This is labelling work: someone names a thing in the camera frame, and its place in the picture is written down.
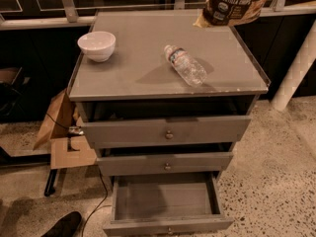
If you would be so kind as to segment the brown yellow chip bag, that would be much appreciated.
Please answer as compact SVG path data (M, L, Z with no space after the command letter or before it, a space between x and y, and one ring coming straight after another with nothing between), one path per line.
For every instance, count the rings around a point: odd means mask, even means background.
M195 26L237 26L257 20L267 0L206 0Z

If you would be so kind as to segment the grey wooden drawer cabinet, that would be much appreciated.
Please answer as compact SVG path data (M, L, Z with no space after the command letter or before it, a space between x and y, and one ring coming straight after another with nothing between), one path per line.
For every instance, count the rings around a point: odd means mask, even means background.
M234 28L201 29L196 11L101 13L94 29L117 38L111 58L83 58L69 97L84 122L249 116L269 80ZM164 47L184 49L206 71L188 85ZM232 152L236 142L95 149L98 158Z

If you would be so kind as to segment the grey top drawer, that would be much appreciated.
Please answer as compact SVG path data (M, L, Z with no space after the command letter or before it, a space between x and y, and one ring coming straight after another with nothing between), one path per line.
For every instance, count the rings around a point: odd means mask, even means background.
M123 148L240 141L249 116L155 118L84 122L92 148Z

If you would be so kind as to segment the grey drawer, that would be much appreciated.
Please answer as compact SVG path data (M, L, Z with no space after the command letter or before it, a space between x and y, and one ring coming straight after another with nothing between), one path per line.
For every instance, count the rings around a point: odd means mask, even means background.
M103 157L97 163L104 176L128 176L223 171L232 157L232 152L161 154Z
M155 118L84 122L92 148L123 148L240 141L249 116Z
M115 178L109 237L179 234L228 228L212 173Z

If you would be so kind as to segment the grey middle drawer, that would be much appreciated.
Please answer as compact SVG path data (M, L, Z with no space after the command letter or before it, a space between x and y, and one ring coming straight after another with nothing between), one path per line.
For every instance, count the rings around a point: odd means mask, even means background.
M97 163L104 176L128 176L223 171L232 157L232 152L161 154L103 157Z

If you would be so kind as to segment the grey bottom drawer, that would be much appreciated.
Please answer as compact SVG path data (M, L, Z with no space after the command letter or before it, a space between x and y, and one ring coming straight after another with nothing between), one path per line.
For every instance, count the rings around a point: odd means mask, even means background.
M179 234L228 228L212 173L115 178L109 237Z

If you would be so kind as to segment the clear plastic water bottle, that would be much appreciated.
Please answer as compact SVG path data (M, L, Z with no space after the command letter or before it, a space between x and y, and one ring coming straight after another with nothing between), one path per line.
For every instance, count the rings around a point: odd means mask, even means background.
M203 84L207 76L205 69L184 49L168 44L164 53L166 60L188 85L199 87Z

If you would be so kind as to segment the white ceramic bowl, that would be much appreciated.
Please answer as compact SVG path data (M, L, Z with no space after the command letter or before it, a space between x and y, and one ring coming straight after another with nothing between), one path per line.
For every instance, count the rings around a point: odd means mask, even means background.
M89 59L104 62L114 53L116 40L112 33L96 31L80 37L77 44Z

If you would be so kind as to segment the brown cardboard box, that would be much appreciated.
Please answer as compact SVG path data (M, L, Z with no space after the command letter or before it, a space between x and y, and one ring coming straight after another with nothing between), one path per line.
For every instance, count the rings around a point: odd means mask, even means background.
M62 90L50 101L40 126L34 150L47 149L50 168L62 169L91 166L96 163L96 152L90 148L84 135L71 135L69 128L75 124L75 105Z

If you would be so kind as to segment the black metal stand leg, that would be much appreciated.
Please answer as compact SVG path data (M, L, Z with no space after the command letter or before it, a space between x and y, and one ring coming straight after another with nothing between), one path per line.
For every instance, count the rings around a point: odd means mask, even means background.
M49 171L49 175L47 178L47 182L46 182L46 186L44 189L44 195L46 197L49 197L50 195L55 193L55 188L54 188L54 183L55 183L55 178L57 175L57 170L56 169L52 169Z

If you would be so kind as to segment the white diagonal pole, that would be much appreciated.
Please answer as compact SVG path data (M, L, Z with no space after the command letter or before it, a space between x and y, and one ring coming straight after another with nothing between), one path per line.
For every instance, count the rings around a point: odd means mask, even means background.
M271 100L272 106L282 112L294 95L303 78L316 60L316 21L313 23L301 48Z

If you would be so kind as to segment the black shoe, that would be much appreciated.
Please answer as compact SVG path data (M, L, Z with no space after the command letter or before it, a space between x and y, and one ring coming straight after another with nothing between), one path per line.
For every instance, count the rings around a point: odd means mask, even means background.
M60 218L47 232L40 237L73 237L82 216L79 211L72 211Z

